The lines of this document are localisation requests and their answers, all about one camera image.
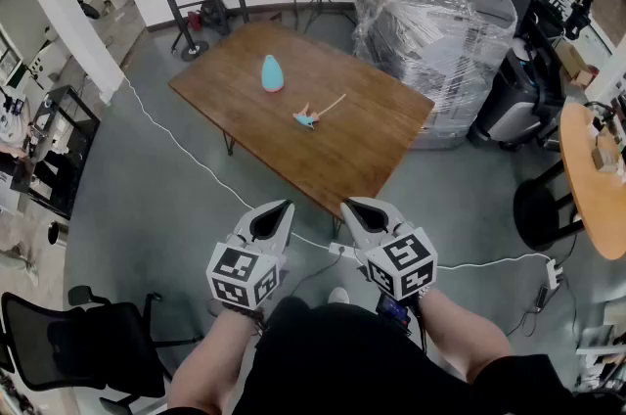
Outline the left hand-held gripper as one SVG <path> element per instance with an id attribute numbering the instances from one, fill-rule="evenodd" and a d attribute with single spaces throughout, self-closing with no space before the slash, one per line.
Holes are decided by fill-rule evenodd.
<path id="1" fill-rule="evenodd" d="M 257 309 L 280 286 L 294 217 L 292 201 L 266 203 L 244 214 L 226 242 L 218 243 L 206 268 L 216 300 Z"/>

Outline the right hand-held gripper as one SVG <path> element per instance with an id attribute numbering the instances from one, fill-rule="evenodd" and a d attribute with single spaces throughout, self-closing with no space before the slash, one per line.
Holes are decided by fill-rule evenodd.
<path id="1" fill-rule="evenodd" d="M 365 270 L 384 294 L 405 300 L 423 294 L 436 279 L 437 252 L 422 227 L 404 221 L 391 203 L 350 197 L 340 205 Z"/>

